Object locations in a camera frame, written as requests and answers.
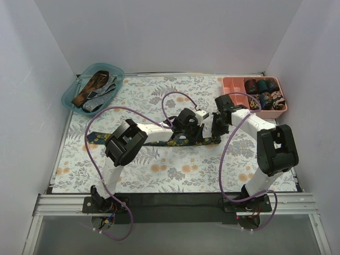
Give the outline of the navy yellow floral tie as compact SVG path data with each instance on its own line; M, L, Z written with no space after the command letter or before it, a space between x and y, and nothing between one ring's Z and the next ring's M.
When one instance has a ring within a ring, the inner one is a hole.
M91 132L87 135L87 142L93 145L104 145L107 138L110 137L109 133ZM221 137L208 137L204 138L203 142L189 142L188 139L177 139L175 141L157 141L148 142L144 146L154 147L187 147L187 146L206 146L206 145L218 145L221 143Z

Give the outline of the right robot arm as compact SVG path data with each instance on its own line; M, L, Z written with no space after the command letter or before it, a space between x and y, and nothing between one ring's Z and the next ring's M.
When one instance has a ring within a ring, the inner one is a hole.
M235 105L228 94L215 98L218 112L213 113L211 133L223 135L230 125L234 126L229 136L219 163L218 184L223 198L231 203L240 203L246 211L255 210L267 193L273 193L271 185L299 162L292 129L284 125L275 125L258 117L243 105ZM242 129L257 142L258 169L254 176L242 186L240 196L232 199L224 192L222 171L224 157L232 137Z

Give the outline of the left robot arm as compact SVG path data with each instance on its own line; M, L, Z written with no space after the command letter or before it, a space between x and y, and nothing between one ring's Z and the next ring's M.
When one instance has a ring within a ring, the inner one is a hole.
M99 171L100 184L91 187L91 198L96 208L106 213L112 209L118 179L124 166L133 162L141 148L151 146L196 146L203 138L204 120L209 116L205 110L182 110L159 124L138 124L125 120L105 140L105 165Z

